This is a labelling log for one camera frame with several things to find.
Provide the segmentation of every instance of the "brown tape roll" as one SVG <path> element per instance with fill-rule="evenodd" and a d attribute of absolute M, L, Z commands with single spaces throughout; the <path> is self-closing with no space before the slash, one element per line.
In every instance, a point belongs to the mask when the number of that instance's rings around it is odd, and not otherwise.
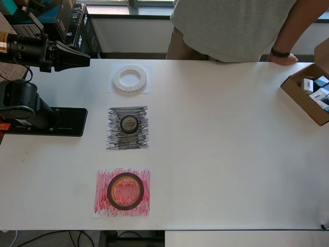
<path fill-rule="evenodd" d="M 142 180 L 130 172 L 115 176 L 107 188 L 109 202 L 119 210 L 130 210 L 137 207 L 143 196 L 144 186 Z"/>

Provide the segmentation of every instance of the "black scribbles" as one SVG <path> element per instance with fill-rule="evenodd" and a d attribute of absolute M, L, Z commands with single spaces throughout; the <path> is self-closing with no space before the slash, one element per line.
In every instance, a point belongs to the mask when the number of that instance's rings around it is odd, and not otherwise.
<path fill-rule="evenodd" d="M 106 149 L 126 150 L 149 147 L 148 107 L 119 107 L 108 110 Z M 122 131 L 121 121 L 126 116 L 138 119 L 138 129 L 132 134 Z"/>

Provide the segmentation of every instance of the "cable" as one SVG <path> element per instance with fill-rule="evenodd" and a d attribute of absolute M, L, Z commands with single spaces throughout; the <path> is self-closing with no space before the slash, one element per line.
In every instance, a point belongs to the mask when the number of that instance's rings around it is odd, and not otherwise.
<path fill-rule="evenodd" d="M 25 68 L 30 72 L 30 74 L 31 74 L 31 78 L 30 78 L 29 80 L 26 81 L 26 82 L 30 82 L 30 81 L 32 80 L 32 78 L 33 78 L 33 72 L 32 72 L 32 70 L 31 70 L 28 66 L 25 66 L 25 65 L 22 65 L 22 64 L 18 63 L 18 62 L 16 61 L 16 58 L 15 58 L 15 57 L 14 57 L 13 59 L 14 59 L 14 61 L 15 61 L 16 64 L 25 67 Z M 6 81 L 14 82 L 14 81 L 8 80 L 6 77 L 2 76 L 1 74 L 0 74 L 0 77 L 2 77 L 3 79 L 5 79 Z"/>
<path fill-rule="evenodd" d="M 81 234 L 82 234 L 83 232 L 84 232 L 84 230 L 81 231 L 80 234 L 79 234 L 79 236 L 78 236 L 78 247 L 80 247 L 80 237 L 81 237 Z"/>
<path fill-rule="evenodd" d="M 70 239 L 72 241 L 72 244 L 74 245 L 74 247 L 77 247 L 76 244 L 73 241 L 72 235 L 71 235 L 71 231 L 68 231 L 68 234 L 70 235 Z"/>
<path fill-rule="evenodd" d="M 72 230 L 72 231 L 77 231 L 77 232 L 80 232 L 80 234 L 85 235 L 85 236 L 90 240 L 90 242 L 92 243 L 93 247 L 95 247 L 94 241 L 92 240 L 92 238 L 91 238 L 87 233 L 85 233 L 84 231 L 79 231 L 79 230 Z M 70 232 L 70 231 L 69 231 L 69 230 L 62 230 L 62 231 L 56 231 L 56 232 L 46 233 L 46 234 L 43 234 L 43 235 L 38 236 L 38 237 L 36 237 L 36 238 L 33 238 L 33 239 L 31 239 L 31 240 L 29 240 L 29 241 L 27 241 L 27 242 L 24 242 L 24 243 L 18 245 L 17 247 L 24 246 L 24 245 L 26 245 L 26 244 L 28 244 L 28 243 L 30 243 L 30 242 L 33 242 L 33 241 L 35 241 L 35 240 L 37 240 L 37 239 L 39 239 L 39 238 L 42 238 L 42 237 L 44 237 L 44 236 L 47 236 L 47 235 L 51 235 L 51 234 L 55 234 L 55 233 L 64 233 L 64 232 Z"/>
<path fill-rule="evenodd" d="M 120 238 L 121 235 L 123 235 L 123 234 L 125 234 L 125 233 L 133 233 L 133 234 L 137 235 L 139 238 L 143 238 L 139 233 L 134 232 L 134 231 L 126 231 L 126 232 L 123 232 L 123 233 L 121 233 L 121 234 L 118 236 L 118 238 Z"/>
<path fill-rule="evenodd" d="M 19 234 L 19 232 L 16 230 L 16 235 L 15 235 L 15 238 L 14 238 L 14 241 L 11 243 L 11 245 L 9 245 L 9 247 L 12 247 L 13 244 L 15 243 L 16 241 L 16 238 L 17 238 L 17 235 Z"/>

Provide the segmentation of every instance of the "paper sheet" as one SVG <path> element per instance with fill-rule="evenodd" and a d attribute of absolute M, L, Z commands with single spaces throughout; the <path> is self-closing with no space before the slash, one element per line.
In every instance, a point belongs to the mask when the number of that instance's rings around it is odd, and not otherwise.
<path fill-rule="evenodd" d="M 149 147 L 148 107 L 110 108 L 107 119 L 107 150 L 127 150 Z M 125 134 L 121 129 L 121 120 L 133 115 L 138 119 L 139 128 L 134 134 Z"/>
<path fill-rule="evenodd" d="M 114 208 L 107 198 L 107 188 L 110 181 L 117 175 L 130 172 L 137 175 L 143 182 L 144 195 L 137 207 L 131 210 L 118 210 Z M 150 214 L 150 171 L 147 169 L 114 168 L 102 169 L 97 173 L 96 196 L 94 204 L 94 217 L 116 216 L 149 216 Z"/>
<path fill-rule="evenodd" d="M 108 88 L 107 88 L 107 92 L 108 93 L 114 93 L 116 92 L 115 86 L 113 84 L 113 78 L 115 73 L 122 67 L 127 66 L 127 65 L 135 65 L 135 66 L 139 66 L 141 67 L 143 70 L 145 70 L 147 76 L 148 76 L 148 80 L 146 83 L 146 86 L 144 87 L 144 89 L 141 91 L 142 94 L 149 94 L 151 93 L 151 83 L 152 83 L 152 66 L 149 64 L 121 64 L 121 63 L 117 63 L 117 64 L 113 64 L 112 65 L 112 69 L 111 69 L 111 75 L 109 77 L 109 84 L 108 84 Z"/>
<path fill-rule="evenodd" d="M 0 32 L 16 34 L 14 29 L 7 22 L 6 18 L 0 13 Z M 0 75 L 8 80 L 22 79 L 26 68 L 18 64 L 0 63 Z"/>

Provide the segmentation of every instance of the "khaki pants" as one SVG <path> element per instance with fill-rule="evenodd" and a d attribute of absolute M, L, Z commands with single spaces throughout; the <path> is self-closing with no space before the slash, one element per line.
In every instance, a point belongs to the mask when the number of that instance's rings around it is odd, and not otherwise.
<path fill-rule="evenodd" d="M 208 60 L 208 56 L 193 50 L 185 44 L 183 34 L 174 28 L 167 51 L 166 59 L 169 60 Z"/>

